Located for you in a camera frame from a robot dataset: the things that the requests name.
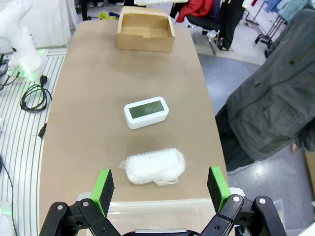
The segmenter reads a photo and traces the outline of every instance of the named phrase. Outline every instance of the red jacket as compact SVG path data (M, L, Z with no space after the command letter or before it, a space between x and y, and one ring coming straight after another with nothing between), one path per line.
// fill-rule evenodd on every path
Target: red jacket
M186 15L207 15L211 10L214 1L215 0L190 0L189 3L179 12L176 21L179 23L183 22Z

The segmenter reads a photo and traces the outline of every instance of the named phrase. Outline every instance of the white wall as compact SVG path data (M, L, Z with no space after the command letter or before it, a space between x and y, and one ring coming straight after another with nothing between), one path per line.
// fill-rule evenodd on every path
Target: white wall
M8 1L10 0L0 0L0 11ZM21 23L32 34L37 48L61 47L67 45L71 39L69 21L75 20L75 17L74 0L33 0L31 10ZM0 38L0 53L11 51L10 44Z

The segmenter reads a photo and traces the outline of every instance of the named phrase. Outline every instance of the person's hand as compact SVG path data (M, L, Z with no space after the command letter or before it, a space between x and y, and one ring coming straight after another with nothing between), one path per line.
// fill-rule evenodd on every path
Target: person's hand
M296 144L293 144L292 147L291 147L291 151L292 152L295 152L297 150L297 145Z

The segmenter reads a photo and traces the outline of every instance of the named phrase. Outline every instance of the black pants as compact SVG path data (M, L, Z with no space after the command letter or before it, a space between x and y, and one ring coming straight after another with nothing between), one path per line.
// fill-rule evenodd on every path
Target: black pants
M219 37L223 38L223 47L231 47L234 31L240 20L243 18L245 8L242 7L244 0L225 0L222 3L219 13L219 23L221 25Z
M241 148L228 123L226 105L224 105L216 115L216 122L227 171L234 171L241 166L253 163L254 160L251 159Z

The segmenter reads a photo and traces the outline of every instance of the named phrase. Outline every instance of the gray jacket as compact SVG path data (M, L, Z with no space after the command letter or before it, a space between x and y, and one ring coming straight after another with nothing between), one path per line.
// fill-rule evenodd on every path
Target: gray jacket
M315 151L315 11L297 13L270 52L226 102L230 126L255 160L294 139Z

